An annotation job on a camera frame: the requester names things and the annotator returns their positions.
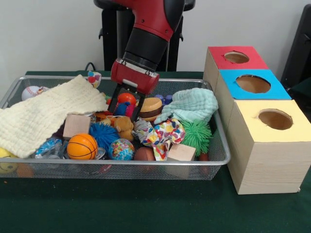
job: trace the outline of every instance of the yellow box top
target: yellow box top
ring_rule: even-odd
[[[295,100],[236,100],[254,142],[311,142],[311,124]]]

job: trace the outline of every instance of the toy hamburger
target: toy hamburger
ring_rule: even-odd
[[[162,112],[162,101],[159,98],[146,98],[139,117],[145,121],[154,121]]]

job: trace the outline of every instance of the wooden block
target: wooden block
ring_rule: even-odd
[[[64,139],[68,140],[79,133],[88,133],[90,124],[89,116],[68,115],[65,121]]]
[[[193,161],[195,156],[195,148],[183,144],[172,145],[168,161]]]
[[[216,90],[219,70],[222,69],[268,69],[268,66],[254,47],[209,47],[203,79],[209,82],[213,91]]]
[[[169,152],[167,161],[193,161],[195,148],[182,144],[174,144]],[[187,179],[190,174],[191,166],[166,166],[168,174]]]
[[[310,132],[294,100],[235,100],[227,139],[238,194],[298,192],[311,165]]]
[[[291,100],[268,69],[220,70],[215,96],[227,132],[234,100]]]

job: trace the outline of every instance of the light blue towel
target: light blue towel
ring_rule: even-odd
[[[207,89],[194,88],[178,91],[173,95],[173,101],[164,106],[155,124],[168,118],[194,122],[195,120],[210,121],[213,113],[218,109],[218,102],[214,93]]]

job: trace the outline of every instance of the white wall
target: white wall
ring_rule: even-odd
[[[184,14],[178,70],[203,71],[207,46],[252,45],[280,78],[308,0],[197,0]],[[27,70],[103,69],[93,0],[0,2],[0,98]]]

